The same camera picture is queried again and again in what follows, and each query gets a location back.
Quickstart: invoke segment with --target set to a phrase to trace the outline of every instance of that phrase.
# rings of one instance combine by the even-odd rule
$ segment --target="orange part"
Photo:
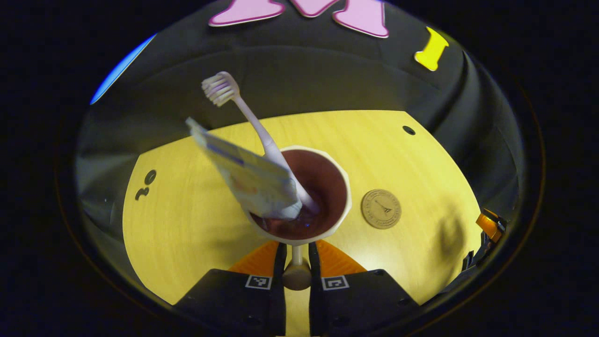
[[[497,227],[495,221],[491,220],[488,216],[481,213],[479,218],[476,219],[476,224],[483,229],[483,231],[491,238],[493,242],[497,242],[501,237],[501,232]]]
[[[239,262],[229,268],[229,271],[248,275],[272,277],[274,273],[274,259],[277,256],[278,248],[278,242],[268,241],[256,248],[250,254],[244,256]]]
[[[366,268],[326,241],[316,241],[316,248],[320,258],[320,277],[366,272]]]

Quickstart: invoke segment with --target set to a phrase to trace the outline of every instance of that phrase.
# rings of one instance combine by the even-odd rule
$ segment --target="toothbrush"
[[[233,79],[231,74],[226,71],[221,71],[215,76],[209,77],[202,81],[202,89],[206,94],[206,97],[212,101],[212,103],[218,107],[227,103],[229,100],[233,100],[237,107],[241,110],[246,119],[252,124],[254,130],[258,133],[258,137],[264,147],[265,156],[273,162],[286,167],[291,178],[295,182],[297,190],[297,196],[302,204],[304,204],[314,214],[320,212],[319,206],[314,202],[312,197],[306,192],[304,187],[300,184],[294,173],[291,171],[289,164],[283,157],[283,154],[274,142],[274,139],[270,136],[268,131],[262,126],[258,118],[252,113],[246,102],[241,98],[239,93],[239,86]]]

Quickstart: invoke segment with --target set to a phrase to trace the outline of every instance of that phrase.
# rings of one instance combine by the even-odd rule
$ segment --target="bronze coin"
[[[375,228],[391,228],[400,219],[400,202],[387,190],[373,189],[362,198],[362,215]]]

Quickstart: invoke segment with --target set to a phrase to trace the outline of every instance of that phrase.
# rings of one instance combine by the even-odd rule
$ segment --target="toothbrush handle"
[[[320,212],[320,208],[314,202],[314,200],[312,200],[312,197],[310,197],[308,192],[304,189],[304,187],[295,177],[295,174],[291,171],[291,168],[289,167],[289,164],[287,164],[287,161],[283,157],[283,154],[275,144],[274,139],[270,136],[268,131],[266,131],[264,126],[262,126],[262,123],[260,123],[258,118],[256,118],[256,116],[250,110],[250,107],[247,106],[246,102],[240,96],[236,96],[235,98],[233,98],[233,101],[237,104],[237,107],[239,107],[243,115],[247,118],[247,120],[250,122],[250,124],[252,124],[252,126],[258,133],[258,137],[262,142],[262,146],[264,147],[264,154],[266,155],[266,157],[274,161],[275,163],[289,169],[289,172],[291,173],[291,178],[295,182],[295,188],[297,189],[298,197],[301,200],[302,204],[306,205],[306,207],[308,207],[313,213]]]

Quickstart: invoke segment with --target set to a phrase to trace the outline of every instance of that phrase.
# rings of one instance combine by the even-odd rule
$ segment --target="yellow table surface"
[[[450,283],[466,254],[480,247],[481,229],[475,223],[480,209],[468,182],[443,147],[406,112],[315,112],[261,122],[280,148],[319,149],[345,169],[353,207],[325,240],[368,270],[387,270],[417,303]],[[406,133],[404,125],[416,134]],[[210,132],[264,153],[249,123]],[[156,170],[156,178],[149,193],[135,201],[150,170]],[[377,188],[400,201],[401,218],[390,229],[376,229],[362,217],[363,196]],[[208,270],[229,269],[267,241],[250,227],[191,137],[140,155],[126,192],[123,235],[143,284],[171,304]],[[307,245],[303,248],[307,257]],[[309,289],[285,289],[287,336],[309,336],[309,295]]]

